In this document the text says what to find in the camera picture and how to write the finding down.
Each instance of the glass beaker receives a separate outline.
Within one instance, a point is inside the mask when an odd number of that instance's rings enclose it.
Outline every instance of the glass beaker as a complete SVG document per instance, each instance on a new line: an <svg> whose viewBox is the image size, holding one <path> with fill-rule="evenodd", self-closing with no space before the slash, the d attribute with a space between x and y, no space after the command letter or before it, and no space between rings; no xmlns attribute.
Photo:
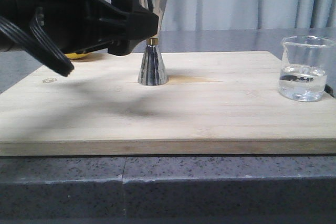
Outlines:
<svg viewBox="0 0 336 224"><path fill-rule="evenodd" d="M327 59L334 53L336 41L316 36L291 36L281 41L284 48L279 92L303 102L322 98L327 80Z"/></svg>

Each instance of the gold band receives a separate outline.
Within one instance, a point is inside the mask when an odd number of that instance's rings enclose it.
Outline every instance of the gold band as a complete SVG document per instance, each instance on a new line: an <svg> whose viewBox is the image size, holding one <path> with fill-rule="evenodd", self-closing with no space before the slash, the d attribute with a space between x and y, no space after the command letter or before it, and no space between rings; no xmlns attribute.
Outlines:
<svg viewBox="0 0 336 224"><path fill-rule="evenodd" d="M156 46L159 44L159 38L149 38L146 40L147 45Z"/></svg>

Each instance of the black robotic arm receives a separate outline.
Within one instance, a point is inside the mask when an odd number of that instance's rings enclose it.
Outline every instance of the black robotic arm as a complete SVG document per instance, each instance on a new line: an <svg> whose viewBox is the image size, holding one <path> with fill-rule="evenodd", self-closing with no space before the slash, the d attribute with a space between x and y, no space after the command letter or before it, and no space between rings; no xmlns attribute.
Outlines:
<svg viewBox="0 0 336 224"><path fill-rule="evenodd" d="M64 54L127 55L158 21L137 0L0 0L0 52L26 50L67 76L74 67Z"/></svg>

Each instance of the wooden board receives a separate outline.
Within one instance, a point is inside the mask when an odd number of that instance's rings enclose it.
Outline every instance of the wooden board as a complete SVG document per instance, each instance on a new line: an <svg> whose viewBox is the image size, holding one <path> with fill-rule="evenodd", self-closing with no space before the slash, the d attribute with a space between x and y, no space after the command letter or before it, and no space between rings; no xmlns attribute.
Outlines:
<svg viewBox="0 0 336 224"><path fill-rule="evenodd" d="M336 153L336 99L286 99L268 52L163 54L169 83L136 82L142 54L41 67L0 94L0 155Z"/></svg>

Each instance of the jigger cup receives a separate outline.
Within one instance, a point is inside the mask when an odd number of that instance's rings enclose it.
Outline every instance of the jigger cup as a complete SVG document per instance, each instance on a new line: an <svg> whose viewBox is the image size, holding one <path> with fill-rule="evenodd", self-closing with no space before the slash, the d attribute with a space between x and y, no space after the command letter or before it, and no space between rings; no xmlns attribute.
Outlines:
<svg viewBox="0 0 336 224"><path fill-rule="evenodd" d="M162 85L168 82L168 75L159 50L159 33L167 0L139 0L139 3L158 15L159 23L156 35L146 40L138 83L146 86Z"/></svg>

